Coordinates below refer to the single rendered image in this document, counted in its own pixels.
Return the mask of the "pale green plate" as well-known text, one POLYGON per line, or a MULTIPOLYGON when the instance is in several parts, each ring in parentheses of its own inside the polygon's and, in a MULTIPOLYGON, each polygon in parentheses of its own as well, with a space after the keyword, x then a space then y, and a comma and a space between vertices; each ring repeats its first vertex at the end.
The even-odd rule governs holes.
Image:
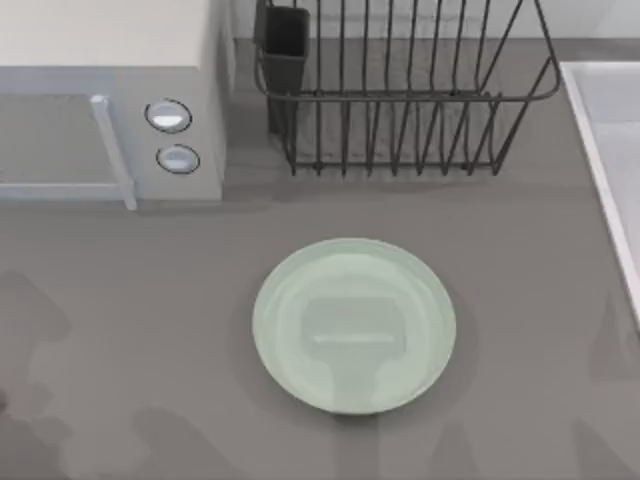
POLYGON ((256 294, 251 327, 276 384, 348 416, 386 413, 426 393, 457 337, 438 275, 409 251, 368 238, 323 240, 283 259, 256 294))

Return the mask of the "small microwave knob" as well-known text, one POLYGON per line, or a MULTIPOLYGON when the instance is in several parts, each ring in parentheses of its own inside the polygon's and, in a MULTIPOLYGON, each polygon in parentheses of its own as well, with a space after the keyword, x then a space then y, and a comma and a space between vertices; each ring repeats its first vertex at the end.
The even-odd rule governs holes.
POLYGON ((159 149, 155 159, 164 171, 173 175, 190 175, 200 167, 199 154, 183 144, 174 144, 159 149))

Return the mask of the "dark cutlery holder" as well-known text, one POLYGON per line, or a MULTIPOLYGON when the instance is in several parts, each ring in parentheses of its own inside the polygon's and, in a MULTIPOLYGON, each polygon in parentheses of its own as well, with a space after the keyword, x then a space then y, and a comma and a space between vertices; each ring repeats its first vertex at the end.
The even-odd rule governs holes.
POLYGON ((302 89, 309 30, 307 9, 256 0, 254 44, 264 79, 271 134, 286 134, 287 116, 296 110, 294 102, 280 100, 280 97, 297 96, 302 89))

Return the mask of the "large microwave knob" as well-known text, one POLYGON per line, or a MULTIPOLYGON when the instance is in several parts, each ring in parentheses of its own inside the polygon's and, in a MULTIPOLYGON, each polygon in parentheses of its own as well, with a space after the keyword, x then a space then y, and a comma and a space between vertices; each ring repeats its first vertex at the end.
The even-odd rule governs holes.
POLYGON ((152 128, 166 134, 183 132, 193 122, 189 108, 182 102, 169 98, 147 104, 144 117, 152 128))

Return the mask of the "pale microwave oven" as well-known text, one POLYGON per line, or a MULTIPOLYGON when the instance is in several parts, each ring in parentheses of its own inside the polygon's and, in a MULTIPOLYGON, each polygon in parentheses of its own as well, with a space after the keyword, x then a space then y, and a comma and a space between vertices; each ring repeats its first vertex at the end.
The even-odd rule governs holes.
POLYGON ((218 201, 235 52, 230 0, 0 0, 0 201, 124 203, 90 104, 111 119, 146 201, 218 201), (152 128, 147 104, 185 104, 190 127, 152 128), (156 152, 191 147, 200 167, 164 171, 156 152))

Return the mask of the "white sink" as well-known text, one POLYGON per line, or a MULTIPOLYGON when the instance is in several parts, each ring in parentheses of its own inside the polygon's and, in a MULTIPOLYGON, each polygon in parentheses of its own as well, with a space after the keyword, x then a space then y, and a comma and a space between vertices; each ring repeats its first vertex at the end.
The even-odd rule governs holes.
POLYGON ((560 68, 640 331, 640 61, 560 68))

